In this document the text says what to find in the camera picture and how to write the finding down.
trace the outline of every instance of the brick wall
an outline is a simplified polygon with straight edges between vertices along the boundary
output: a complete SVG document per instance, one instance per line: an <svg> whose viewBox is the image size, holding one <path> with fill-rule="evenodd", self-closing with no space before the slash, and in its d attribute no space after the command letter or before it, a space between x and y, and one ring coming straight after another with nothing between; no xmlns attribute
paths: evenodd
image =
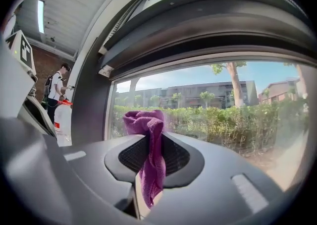
<svg viewBox="0 0 317 225"><path fill-rule="evenodd" d="M283 101L285 99L285 94L279 95L278 100Z"/></svg>
<svg viewBox="0 0 317 225"><path fill-rule="evenodd" d="M49 75L56 73L60 66L63 63L68 63L69 66L72 68L74 62L61 58L53 53L47 52L41 48L32 46L33 51L33 59L34 59L34 66L36 70L36 76L38 78L37 83L35 84L36 88L36 99L41 102L43 95L44 95L44 84L46 79ZM70 73L64 75L65 79L69 78Z"/></svg>

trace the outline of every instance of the sky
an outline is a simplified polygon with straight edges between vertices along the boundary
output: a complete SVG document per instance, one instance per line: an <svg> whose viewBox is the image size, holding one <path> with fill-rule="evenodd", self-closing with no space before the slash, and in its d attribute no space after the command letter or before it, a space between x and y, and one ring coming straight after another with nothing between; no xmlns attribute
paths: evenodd
<svg viewBox="0 0 317 225"><path fill-rule="evenodd" d="M239 67L237 70L240 81L255 81L258 94L270 83L299 77L293 65L284 66L283 63L279 62L247 62L246 66ZM223 69L220 74L214 75L209 65L203 65L142 77L137 83L136 90L224 81L231 81L227 69ZM117 91L119 93L128 92L129 88L130 81L122 82L117 85Z"/></svg>

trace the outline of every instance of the ceiling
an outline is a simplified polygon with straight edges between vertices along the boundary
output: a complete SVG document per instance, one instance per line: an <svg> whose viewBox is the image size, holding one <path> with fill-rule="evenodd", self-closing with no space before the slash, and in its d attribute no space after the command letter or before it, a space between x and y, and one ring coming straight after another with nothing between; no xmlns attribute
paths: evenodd
<svg viewBox="0 0 317 225"><path fill-rule="evenodd" d="M44 0L45 34L38 28L37 1L24 1L17 28L37 45L53 47L75 59L88 26L105 0Z"/></svg>

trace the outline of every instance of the glass window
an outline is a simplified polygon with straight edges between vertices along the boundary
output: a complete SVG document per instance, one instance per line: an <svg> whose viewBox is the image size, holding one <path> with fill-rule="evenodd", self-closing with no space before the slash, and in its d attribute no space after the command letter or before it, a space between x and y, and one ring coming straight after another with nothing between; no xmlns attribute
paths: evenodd
<svg viewBox="0 0 317 225"><path fill-rule="evenodd" d="M298 71L301 66L248 61L237 67L234 85L225 67L215 74L210 64L115 83L108 137L127 134L126 112L160 109L166 131L232 149L286 190L308 135L307 91Z"/></svg>

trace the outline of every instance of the black pattern on sign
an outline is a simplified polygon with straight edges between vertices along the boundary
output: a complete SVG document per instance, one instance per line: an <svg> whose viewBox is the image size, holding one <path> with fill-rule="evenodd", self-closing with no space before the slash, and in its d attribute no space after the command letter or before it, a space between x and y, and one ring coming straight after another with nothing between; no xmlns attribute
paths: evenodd
<svg viewBox="0 0 317 225"><path fill-rule="evenodd" d="M10 50L11 50L11 47L13 45L13 41L14 41L15 36L16 36L16 34L14 34L14 35L10 36L8 39L6 39L6 43L8 44Z"/></svg>
<svg viewBox="0 0 317 225"><path fill-rule="evenodd" d="M32 69L31 47L23 35L21 36L20 60Z"/></svg>

